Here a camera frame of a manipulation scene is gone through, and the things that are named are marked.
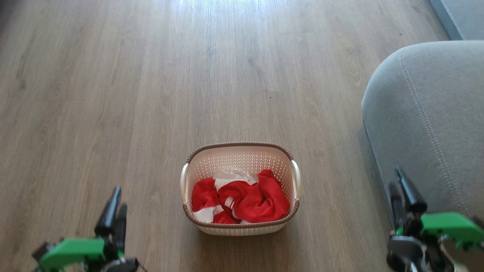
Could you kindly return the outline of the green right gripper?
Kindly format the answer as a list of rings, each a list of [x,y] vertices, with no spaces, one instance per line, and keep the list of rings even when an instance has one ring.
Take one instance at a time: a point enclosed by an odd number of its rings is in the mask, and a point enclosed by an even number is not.
[[[456,248],[484,249],[482,221],[458,212],[425,213],[428,204],[417,187],[401,168],[396,167],[395,171],[405,200],[404,205],[397,184],[390,183],[389,199],[397,236],[411,236],[427,246],[437,246],[449,239]],[[407,219],[407,212],[423,215]]]

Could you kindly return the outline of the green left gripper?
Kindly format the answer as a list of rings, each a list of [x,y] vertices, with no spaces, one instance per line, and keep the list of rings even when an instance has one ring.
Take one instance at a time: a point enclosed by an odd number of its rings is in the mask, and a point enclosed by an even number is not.
[[[113,234],[113,242],[104,238],[68,238],[58,243],[43,243],[32,257],[40,272],[65,272],[79,264],[85,272],[101,272],[109,263],[124,256],[126,251],[127,205],[122,204],[121,187],[116,186],[95,226],[96,236]]]

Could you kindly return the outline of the grey fabric sofa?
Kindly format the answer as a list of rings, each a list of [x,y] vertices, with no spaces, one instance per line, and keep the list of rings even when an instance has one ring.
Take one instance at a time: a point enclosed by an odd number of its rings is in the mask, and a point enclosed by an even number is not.
[[[428,212],[484,223],[484,41],[397,50],[371,76],[361,112],[388,208],[398,167]]]

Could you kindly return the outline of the cream plastic laundry basket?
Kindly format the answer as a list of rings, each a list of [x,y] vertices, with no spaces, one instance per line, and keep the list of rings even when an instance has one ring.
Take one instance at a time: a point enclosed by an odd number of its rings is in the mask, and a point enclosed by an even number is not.
[[[217,168],[234,168],[250,174],[271,169],[290,203],[287,215],[277,221],[254,224],[209,224],[194,217],[191,193],[201,179]],[[297,213],[301,198],[301,171],[284,147],[264,142],[229,142],[202,146],[187,158],[180,174],[180,196],[187,218],[202,232],[217,236],[254,236],[282,229]]]

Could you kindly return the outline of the grey rug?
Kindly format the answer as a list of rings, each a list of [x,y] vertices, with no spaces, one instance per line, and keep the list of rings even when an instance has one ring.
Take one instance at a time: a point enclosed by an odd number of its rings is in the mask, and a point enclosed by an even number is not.
[[[484,41],[484,0],[429,0],[452,41]]]

